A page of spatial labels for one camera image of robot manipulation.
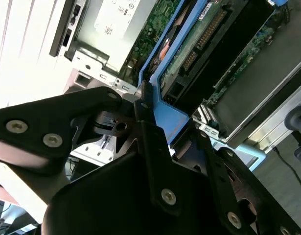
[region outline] motherboard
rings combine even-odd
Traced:
[[[155,47],[179,3],[180,0],[158,0],[121,68],[119,78],[137,85],[141,67]]]
[[[289,21],[290,11],[288,5],[284,4],[280,7],[276,7],[270,19],[253,37],[221,79],[214,85],[214,93],[208,100],[204,100],[203,104],[209,107],[215,105],[230,85],[242,75],[245,68],[252,62],[256,55],[264,47],[272,43],[275,32],[279,30],[282,25],[289,23]]]
[[[262,48],[272,42],[273,34],[274,30],[272,28],[264,26],[245,47],[235,63],[227,70],[217,84],[214,85],[215,92],[203,103],[208,106],[216,104],[227,88],[239,78],[243,70],[251,63]]]

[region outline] black metal bracket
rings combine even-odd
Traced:
[[[89,117],[103,111],[116,112],[121,104],[115,91],[99,87],[0,109],[0,161],[40,174],[58,173],[72,150],[72,139],[78,135],[75,130],[82,132]],[[82,125],[73,125],[75,118],[83,119],[78,122]],[[14,120],[24,123],[26,130],[18,133],[12,129],[23,127],[19,122],[10,124]],[[93,134],[89,132],[83,141],[97,137],[94,130]],[[49,133],[61,138],[53,139],[61,141],[60,146],[44,143]]]
[[[216,216],[216,223],[223,231],[235,235],[254,235],[255,231],[257,234],[284,231],[301,234],[242,161],[228,149],[215,152],[209,137],[191,121],[172,146],[177,151],[174,156],[177,163],[174,163],[164,131],[156,125],[152,85],[144,81],[141,91],[141,99],[134,104],[122,100],[112,89],[100,87],[1,109],[0,161],[39,174],[55,174],[63,168],[72,148],[103,134],[114,135],[117,136],[117,154],[126,154],[124,162],[129,155],[144,159],[151,204],[164,214],[172,215],[169,220],[191,213],[190,204],[183,198],[197,202],[194,194],[201,195],[201,188],[206,187],[205,198],[209,198],[207,203],[213,210],[210,213]],[[25,130],[18,123],[10,125],[14,120],[24,123]],[[45,144],[44,137],[49,133],[61,138],[56,147]],[[193,184],[196,183],[191,182],[189,188],[193,193],[183,192],[182,176],[186,182],[202,180],[204,186],[195,189]],[[244,199],[254,205],[256,215],[246,215]]]

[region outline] metal panel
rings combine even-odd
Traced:
[[[285,127],[284,119],[299,105],[301,105],[301,87],[248,137],[246,143],[255,143],[255,147],[268,153],[292,132]]]
[[[77,40],[82,41],[109,55],[110,58],[108,61],[108,66],[115,71],[120,71],[136,38],[138,37],[142,27],[144,26],[149,13],[155,5],[156,0],[140,0],[137,10],[134,13],[134,16],[123,38],[103,36],[99,34],[94,28],[95,20],[102,6],[102,3],[103,0],[92,0],[90,2]]]

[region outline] blue plastic frame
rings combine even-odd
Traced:
[[[157,49],[160,47],[162,41],[164,40],[166,34],[169,31],[169,28],[172,26],[177,14],[181,10],[182,5],[184,4],[185,0],[181,0],[179,3],[176,11],[174,12],[170,22],[166,26],[165,30],[163,31],[161,37],[159,38],[156,46],[154,47],[153,51],[151,52],[150,56],[146,60],[146,63],[142,67],[141,71],[139,72],[139,85],[143,81],[143,72],[152,60],[153,56],[155,55]],[[152,83],[154,87],[154,114],[156,118],[156,123],[159,127],[164,130],[166,139],[168,144],[170,144],[176,135],[181,131],[181,129],[185,126],[188,122],[189,117],[186,113],[174,108],[173,106],[164,102],[161,98],[160,92],[160,83],[159,79],[164,73],[165,69],[173,59],[174,55],[178,51],[179,47],[183,43],[185,37],[190,32],[193,25],[196,23],[197,19],[201,15],[207,0],[197,0],[194,8],[192,9],[190,15],[188,16],[187,20],[185,21],[182,29],[178,33],[176,39],[174,40],[173,44],[171,45],[169,51],[167,52],[166,56],[164,57],[163,61],[160,63],[154,74],[150,78],[150,83]]]

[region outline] black component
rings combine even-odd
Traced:
[[[72,142],[75,142],[73,146],[78,146],[91,141],[88,138],[98,138],[95,136],[93,126],[90,129],[86,125],[90,118],[105,110],[116,111],[121,103],[121,97],[112,89],[99,87],[0,109],[0,142],[7,142],[14,147],[13,149],[1,148],[1,151],[11,151],[11,153],[3,157],[0,153],[0,161],[36,173],[58,173],[67,161]],[[14,119],[28,125],[28,130],[21,133],[21,138],[19,134],[11,133],[6,129],[7,122]],[[78,136],[76,130],[78,133],[83,131],[82,138],[71,141]],[[43,137],[48,133],[61,136],[62,145],[57,148],[46,146]]]
[[[76,17],[78,16],[78,14],[80,13],[80,10],[81,10],[81,6],[80,5],[75,5],[75,8],[74,8],[74,11],[73,11],[73,16],[71,18],[71,25],[74,25],[75,24],[75,21],[76,21]]]
[[[179,78],[184,89],[176,97],[173,106],[190,116],[203,99],[212,95],[213,86],[273,12],[273,8],[265,0],[234,1],[226,10],[229,14],[209,41],[204,53],[196,59],[188,73],[181,76],[182,79]]]
[[[59,20],[56,34],[54,35],[53,43],[50,48],[49,55],[56,57],[59,54],[60,47],[64,41],[64,36],[69,24],[69,18],[73,9],[75,0],[68,0],[65,2],[62,14]]]
[[[117,135],[110,116],[134,120],[131,131],[117,138],[122,157],[54,196],[42,223],[43,235],[123,231],[278,235],[281,227],[301,234],[242,161],[226,148],[214,152],[208,136],[196,130],[193,121],[173,143],[178,161],[173,162],[164,132],[156,126],[152,92],[151,84],[144,81],[141,99],[134,106],[113,90],[100,87],[0,110],[0,160],[43,174],[59,172],[61,161],[69,156],[65,148],[92,140],[93,133],[107,130]],[[26,122],[28,130],[21,134],[6,131],[10,118]],[[93,121],[100,125],[99,131]],[[42,138],[49,132],[62,137],[62,146],[44,146]],[[20,160],[10,157],[10,150]],[[239,202],[245,199],[254,206],[253,215]]]
[[[296,107],[288,113],[284,120],[287,129],[301,131],[301,106]]]
[[[288,9],[288,4],[285,3],[282,6],[277,6],[275,8],[274,14],[267,21],[267,26],[277,30],[282,26],[282,24],[288,24],[290,22],[290,10]]]

